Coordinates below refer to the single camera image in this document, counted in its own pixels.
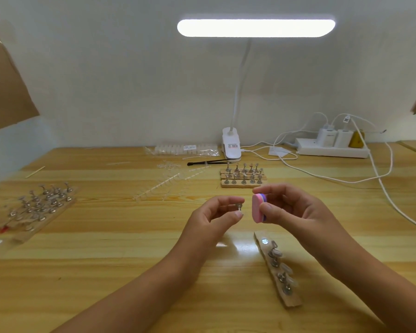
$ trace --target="label on plastic package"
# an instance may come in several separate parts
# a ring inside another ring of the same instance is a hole
[[[290,151],[287,151],[285,148],[283,147],[270,147],[270,151],[268,152],[268,155],[275,155],[275,156],[280,156],[280,157],[284,157],[285,155],[289,154]]]
[[[186,145],[186,146],[183,146],[183,150],[184,151],[192,151],[192,150],[195,150],[197,147],[196,147],[196,145]]]

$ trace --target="forearm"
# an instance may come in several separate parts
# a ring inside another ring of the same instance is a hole
[[[335,277],[348,286],[391,330],[416,332],[416,286],[364,249]]]
[[[187,263],[169,254],[127,285],[79,313],[53,333],[144,332],[194,282]]]

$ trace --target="hand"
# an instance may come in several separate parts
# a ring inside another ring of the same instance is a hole
[[[183,262],[189,277],[196,279],[210,251],[225,232],[243,217],[236,203],[244,203],[239,196],[215,196],[194,210],[182,235],[169,255]]]
[[[253,193],[266,195],[267,203],[260,205],[265,222],[288,230],[334,277],[366,254],[317,197],[287,183],[256,187]]]

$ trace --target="black tweezers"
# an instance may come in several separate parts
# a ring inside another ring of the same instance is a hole
[[[220,165],[220,164],[227,164],[229,162],[225,162],[228,161],[228,159],[221,159],[221,160],[210,160],[210,161],[199,161],[199,162],[188,162],[187,166],[192,166],[192,165],[204,165],[205,163],[209,163],[210,165]]]

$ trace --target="pink sponge block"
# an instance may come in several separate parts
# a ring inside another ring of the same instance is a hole
[[[262,223],[266,220],[266,216],[262,214],[259,210],[259,206],[261,203],[266,202],[266,196],[264,194],[254,194],[252,197],[252,215],[253,220],[256,223]]]

